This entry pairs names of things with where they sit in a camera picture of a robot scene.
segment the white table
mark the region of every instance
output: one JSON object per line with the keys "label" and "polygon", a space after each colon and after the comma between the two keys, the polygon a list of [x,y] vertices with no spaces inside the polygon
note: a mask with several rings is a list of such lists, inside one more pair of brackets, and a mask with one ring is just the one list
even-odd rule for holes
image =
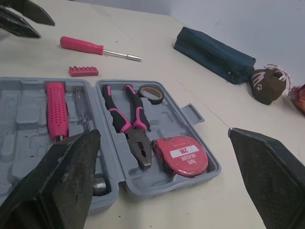
{"label": "white table", "polygon": [[[96,66],[100,79],[156,80],[179,106],[192,103],[205,118],[196,130],[223,170],[203,185],[132,202],[120,190],[106,212],[89,216],[87,229],[263,229],[243,184],[230,139],[238,127],[279,139],[302,162],[305,118],[284,95],[270,106],[254,100],[246,84],[232,85],[173,49],[183,25],[169,16],[67,0],[36,0],[55,27],[31,23],[40,40],[0,34],[0,76],[69,78],[69,66]],[[142,62],[75,52],[59,47],[61,36],[104,44],[112,51],[139,55]]]}

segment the pink screwdriver handle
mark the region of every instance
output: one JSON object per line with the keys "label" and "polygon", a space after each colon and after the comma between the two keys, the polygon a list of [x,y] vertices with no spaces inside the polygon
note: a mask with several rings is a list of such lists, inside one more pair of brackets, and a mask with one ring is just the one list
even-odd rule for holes
{"label": "pink screwdriver handle", "polygon": [[81,52],[103,55],[104,46],[77,40],[71,37],[61,37],[61,46],[65,49],[72,49]]}
{"label": "pink screwdriver handle", "polygon": [[68,137],[68,112],[65,102],[65,87],[61,83],[49,83],[46,87],[48,97],[48,129],[51,139]]}

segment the gray plastic tool case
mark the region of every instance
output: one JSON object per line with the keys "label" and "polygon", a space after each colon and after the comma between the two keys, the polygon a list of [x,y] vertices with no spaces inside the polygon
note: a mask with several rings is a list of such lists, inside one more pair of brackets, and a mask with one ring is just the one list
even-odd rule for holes
{"label": "gray plastic tool case", "polygon": [[[132,199],[141,200],[206,182],[220,173],[219,163],[193,127],[204,119],[191,104],[181,109],[158,82],[100,80],[95,87],[91,87],[81,79],[4,77],[0,78],[0,204],[13,187],[37,166],[54,143],[50,139],[46,119],[45,86],[49,82],[65,84],[69,136],[83,132],[73,98],[76,89],[84,90],[91,112],[90,128],[98,129],[101,133],[96,177],[105,178],[107,194],[92,198],[90,214],[106,210],[113,204],[118,197],[120,182]],[[131,84],[136,91],[144,84],[162,89],[164,100],[159,105],[152,105],[148,99],[142,98],[144,112],[151,125],[151,131],[146,135],[150,140],[177,135],[195,138],[207,152],[207,171],[194,178],[180,175],[169,177],[155,155],[152,157],[152,167],[142,171],[129,150],[125,134],[116,133],[112,126],[112,116],[105,107],[101,93],[105,84],[111,86],[113,101],[127,118],[130,117],[131,108],[123,91],[126,84]]]}

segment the pink screwdriver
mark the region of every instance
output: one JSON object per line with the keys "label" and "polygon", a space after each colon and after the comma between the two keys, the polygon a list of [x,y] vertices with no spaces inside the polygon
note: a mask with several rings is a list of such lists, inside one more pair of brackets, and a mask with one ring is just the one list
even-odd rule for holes
{"label": "pink screwdriver", "polygon": [[103,55],[103,53],[112,55],[112,56],[117,56],[117,57],[122,57],[128,60],[132,61],[141,61],[142,58],[139,56],[133,56],[129,54],[123,54],[119,52],[113,52],[104,49],[103,45],[97,45],[93,44],[90,42],[82,41],[82,40],[77,40],[71,37],[61,37],[61,46],[62,48],[65,49],[72,49],[72,50],[77,50],[81,52],[88,52],[88,53],[95,53],[99,55]]}

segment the pink bit holder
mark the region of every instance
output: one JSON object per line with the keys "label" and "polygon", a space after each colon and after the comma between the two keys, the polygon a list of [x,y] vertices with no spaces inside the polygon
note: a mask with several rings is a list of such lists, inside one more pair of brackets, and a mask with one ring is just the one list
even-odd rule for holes
{"label": "pink bit holder", "polygon": [[71,77],[80,77],[80,76],[97,76],[99,71],[96,67],[69,67],[69,74]]}

